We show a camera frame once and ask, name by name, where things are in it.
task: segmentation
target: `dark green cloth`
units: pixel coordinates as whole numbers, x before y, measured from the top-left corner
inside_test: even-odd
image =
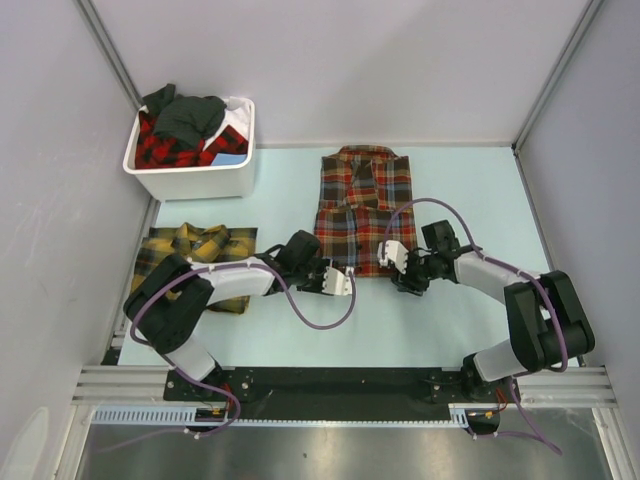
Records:
[[[173,83],[167,83],[166,87],[162,87],[157,92],[150,93],[142,100],[149,109],[149,115],[157,117],[164,107],[173,102],[176,95],[176,86]]]
[[[224,120],[227,105],[218,97],[181,97],[164,107],[153,134],[176,138],[181,145],[196,149],[200,141],[211,137]]]

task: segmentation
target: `shiny metal floor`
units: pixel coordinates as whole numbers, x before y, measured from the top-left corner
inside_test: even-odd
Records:
[[[534,413],[563,450],[530,440],[474,442],[461,430],[238,427],[195,441],[169,433],[111,453],[95,453],[151,431],[94,426],[80,479],[517,479],[612,478],[589,410]],[[508,411],[503,429],[525,429]]]

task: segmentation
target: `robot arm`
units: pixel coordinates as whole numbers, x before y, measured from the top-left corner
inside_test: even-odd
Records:
[[[422,233],[426,253],[409,252],[396,241],[387,242],[384,256],[382,244],[378,249],[381,265],[395,265],[397,273],[392,281],[400,291],[422,295],[432,280],[444,279],[475,288],[507,309],[509,340],[463,361],[463,373],[471,387],[560,362],[559,339],[531,282],[485,261],[470,246],[460,247],[447,221],[427,225]],[[528,273],[542,284],[552,301],[569,358],[593,350],[594,335],[569,277],[560,271]]]
[[[134,291],[124,305],[130,319],[135,318],[147,301],[163,286],[192,268],[207,267],[209,272],[177,285],[178,297],[161,297],[145,313],[138,325],[150,346],[191,378],[216,384],[220,366],[209,351],[192,336],[207,305],[245,295],[271,295],[282,292],[275,271],[286,285],[300,291],[325,295],[350,295],[348,274],[333,268],[331,262],[317,256],[320,243],[300,230],[287,245],[276,245],[263,254],[238,262],[217,264],[190,263],[180,255],[165,258]]]

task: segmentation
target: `plaid shirt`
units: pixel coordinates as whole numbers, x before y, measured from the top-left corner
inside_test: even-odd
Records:
[[[255,253],[257,228],[227,228],[218,225],[208,229],[184,223],[180,228],[150,228],[142,239],[131,281],[131,292],[140,286],[151,271],[172,253],[194,262],[219,263],[244,260]],[[209,305],[217,312],[244,313],[249,297],[237,297]]]
[[[391,275],[378,264],[378,244],[395,210],[411,201],[409,158],[386,147],[347,146],[322,159],[314,233],[325,257],[364,277]],[[394,221],[390,238],[417,247],[413,209]]]
[[[153,135],[156,118],[138,112],[140,134],[136,147],[135,165],[144,168],[208,167],[218,153],[246,154],[249,143],[231,125],[227,126],[214,142],[203,150],[202,139],[195,150],[185,150],[175,138],[160,138]]]

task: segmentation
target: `white cloth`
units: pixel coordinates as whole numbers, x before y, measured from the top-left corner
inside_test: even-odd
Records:
[[[224,120],[220,124],[220,128],[211,137],[207,138],[204,142],[204,150],[214,142],[216,138],[231,125],[236,131],[244,138],[249,140],[249,128],[251,126],[251,109],[249,108],[249,102],[244,101],[242,98],[229,97],[227,100],[227,110],[224,114]]]

